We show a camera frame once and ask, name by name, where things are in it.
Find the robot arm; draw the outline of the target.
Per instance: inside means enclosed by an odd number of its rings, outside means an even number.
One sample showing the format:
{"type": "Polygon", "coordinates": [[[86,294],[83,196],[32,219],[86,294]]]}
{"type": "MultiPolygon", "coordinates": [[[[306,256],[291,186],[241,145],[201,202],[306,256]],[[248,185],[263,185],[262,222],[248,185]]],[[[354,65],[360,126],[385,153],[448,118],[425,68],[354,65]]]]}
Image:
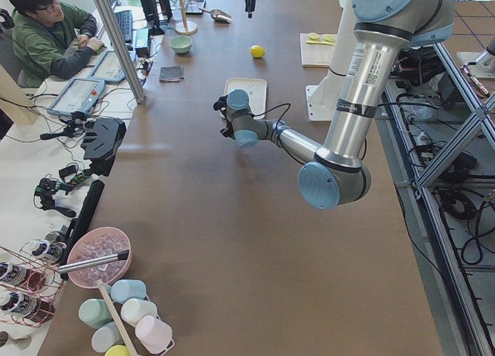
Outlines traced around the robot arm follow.
{"type": "Polygon", "coordinates": [[[329,131],[323,144],[289,128],[282,120],[257,120],[248,93],[231,91],[213,108],[226,120],[221,133],[241,147],[271,140],[289,155],[304,161],[299,192],[318,209],[332,209],[364,197],[371,177],[360,159],[391,68],[401,50],[448,39],[453,30],[455,0],[348,0],[346,9],[357,17],[357,44],[329,131]]]}

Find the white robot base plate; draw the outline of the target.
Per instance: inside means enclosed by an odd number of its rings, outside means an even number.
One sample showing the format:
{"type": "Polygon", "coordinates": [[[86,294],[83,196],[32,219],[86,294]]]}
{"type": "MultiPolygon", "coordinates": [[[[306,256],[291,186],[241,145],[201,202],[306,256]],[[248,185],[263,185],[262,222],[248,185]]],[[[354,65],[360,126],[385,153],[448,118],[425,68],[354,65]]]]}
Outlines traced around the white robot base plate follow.
{"type": "Polygon", "coordinates": [[[331,85],[307,85],[306,106],[310,121],[328,122],[333,118],[340,89],[331,85]]]}

